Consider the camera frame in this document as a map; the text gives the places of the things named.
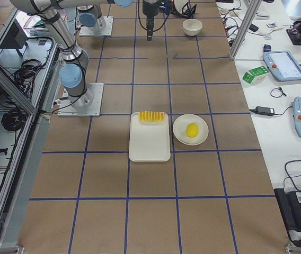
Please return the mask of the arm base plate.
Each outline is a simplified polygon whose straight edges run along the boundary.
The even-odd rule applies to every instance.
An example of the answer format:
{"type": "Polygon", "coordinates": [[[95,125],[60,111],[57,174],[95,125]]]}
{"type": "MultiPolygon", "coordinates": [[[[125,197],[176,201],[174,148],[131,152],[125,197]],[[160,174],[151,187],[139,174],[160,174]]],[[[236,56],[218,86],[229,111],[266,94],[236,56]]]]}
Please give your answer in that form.
{"type": "Polygon", "coordinates": [[[90,18],[88,21],[80,19],[80,37],[104,37],[110,36],[113,27],[113,16],[102,16],[99,19],[90,18]]]}
{"type": "Polygon", "coordinates": [[[58,104],[60,109],[57,111],[57,115],[60,117],[99,117],[103,90],[104,83],[88,83],[86,93],[77,100],[77,98],[69,96],[64,88],[63,97],[67,98],[62,99],[58,104]]]}

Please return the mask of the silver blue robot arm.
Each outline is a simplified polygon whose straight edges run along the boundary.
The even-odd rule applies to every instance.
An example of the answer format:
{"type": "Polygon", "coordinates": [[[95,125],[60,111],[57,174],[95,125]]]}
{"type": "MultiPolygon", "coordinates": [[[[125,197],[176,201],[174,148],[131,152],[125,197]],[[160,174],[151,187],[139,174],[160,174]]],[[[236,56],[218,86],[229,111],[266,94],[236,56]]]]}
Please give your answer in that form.
{"type": "Polygon", "coordinates": [[[93,7],[99,1],[11,1],[20,11],[41,17],[48,31],[58,44],[65,65],[59,71],[59,79],[68,93],[73,107],[88,106],[93,94],[88,90],[85,73],[88,65],[87,53],[75,42],[59,11],[71,7],[93,7]]]}
{"type": "MultiPolygon", "coordinates": [[[[160,12],[160,7],[165,6],[164,1],[142,1],[142,12],[146,16],[146,26],[143,26],[140,19],[140,1],[137,1],[137,14],[141,27],[147,32],[147,40],[151,41],[153,32],[162,28],[166,21],[158,28],[154,29],[154,17],[160,12]]],[[[77,8],[78,20],[83,28],[91,31],[92,34],[107,35],[104,30],[108,30],[107,20],[101,12],[100,5],[88,5],[77,8]]]]}

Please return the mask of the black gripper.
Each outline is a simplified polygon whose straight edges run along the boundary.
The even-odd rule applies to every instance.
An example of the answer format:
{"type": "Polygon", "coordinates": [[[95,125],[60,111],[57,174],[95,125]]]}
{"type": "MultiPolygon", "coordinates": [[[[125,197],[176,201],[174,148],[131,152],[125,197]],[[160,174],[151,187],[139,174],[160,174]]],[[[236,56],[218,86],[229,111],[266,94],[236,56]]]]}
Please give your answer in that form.
{"type": "Polygon", "coordinates": [[[154,17],[159,13],[162,1],[143,1],[143,14],[146,15],[147,40],[151,40],[153,32],[163,27],[163,24],[154,30],[154,17]]]}

